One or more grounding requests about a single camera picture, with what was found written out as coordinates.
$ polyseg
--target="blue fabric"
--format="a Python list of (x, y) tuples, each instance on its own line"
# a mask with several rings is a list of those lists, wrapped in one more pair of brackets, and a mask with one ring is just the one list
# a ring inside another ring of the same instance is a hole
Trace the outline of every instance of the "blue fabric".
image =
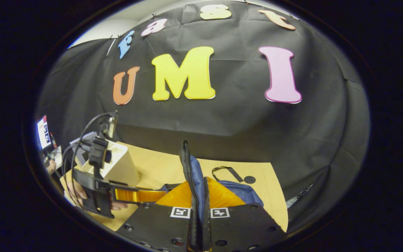
[(198, 218), (203, 223), (203, 210), (205, 209), (205, 183), (203, 172), (197, 158), (191, 155), (192, 179), (195, 184), (195, 193), (198, 199)]
[(251, 186), (227, 180), (219, 180), (218, 182), (236, 194), (245, 204), (259, 203), (261, 206), (264, 206), (261, 198), (259, 198)]

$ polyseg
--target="black zipper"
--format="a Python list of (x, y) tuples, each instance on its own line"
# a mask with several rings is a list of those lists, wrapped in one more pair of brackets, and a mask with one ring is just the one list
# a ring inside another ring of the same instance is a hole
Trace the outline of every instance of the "black zipper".
[(197, 194), (195, 193), (195, 185), (192, 177), (191, 156), (189, 153), (188, 142), (186, 140), (183, 141), (181, 150), (181, 164), (183, 165), (184, 176), (186, 177), (186, 181), (189, 183), (189, 188), (195, 198), (195, 206), (198, 210), (198, 198)]

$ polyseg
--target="black strap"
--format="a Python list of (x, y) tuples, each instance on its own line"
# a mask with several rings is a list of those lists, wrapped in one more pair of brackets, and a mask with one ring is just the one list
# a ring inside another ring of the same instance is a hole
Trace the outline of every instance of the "black strap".
[(235, 172), (235, 170), (232, 169), (232, 167), (227, 167), (227, 166), (220, 166), (220, 167), (215, 167), (214, 169), (212, 169), (212, 176), (216, 180), (219, 180), (219, 179), (214, 175), (214, 171), (217, 171), (219, 169), (227, 169), (227, 170), (229, 170), (229, 172), (237, 179), (237, 181), (243, 182), (243, 179), (237, 174), (237, 172)]

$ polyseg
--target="wooden table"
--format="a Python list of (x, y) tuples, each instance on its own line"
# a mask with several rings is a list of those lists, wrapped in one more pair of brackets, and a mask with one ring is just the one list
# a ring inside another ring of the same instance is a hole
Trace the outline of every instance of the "wooden table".
[[(141, 177), (141, 182), (137, 185), (138, 187), (159, 189), (163, 184), (175, 184), (185, 181), (183, 167), (181, 166), (178, 155), (147, 150), (133, 145), (127, 145), (123, 142), (118, 143), (128, 147), (128, 152)], [(284, 232), (287, 231), (287, 207), (281, 185), (270, 163), (227, 162), (207, 159), (198, 159), (198, 161), (200, 162), (203, 175), (205, 177), (211, 177), (212, 179), (214, 179), (211, 173), (212, 169), (219, 166), (234, 168), (242, 178), (253, 176), (256, 182), (253, 184), (242, 182), (242, 184), (250, 185), (256, 191), (257, 195), (264, 202), (264, 209), (273, 217), (275, 222), (281, 226)], [(71, 171), (66, 174), (67, 180), (71, 179), (70, 172)], [(215, 175), (221, 180), (237, 182), (227, 169), (220, 169), (215, 172)], [(64, 177), (62, 177), (60, 181), (66, 189)], [(136, 205), (129, 204), (126, 209), (112, 211), (115, 216), (114, 219), (105, 218), (93, 213), (89, 214), (107, 228), (117, 231), (136, 209)]]

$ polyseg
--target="monitor screen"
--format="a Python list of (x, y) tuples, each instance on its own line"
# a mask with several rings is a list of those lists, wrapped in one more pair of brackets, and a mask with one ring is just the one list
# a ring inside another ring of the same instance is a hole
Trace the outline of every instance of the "monitor screen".
[(48, 123), (46, 122), (46, 115), (37, 123), (38, 139), (40, 140), (39, 148), (41, 150), (50, 147), (52, 145)]

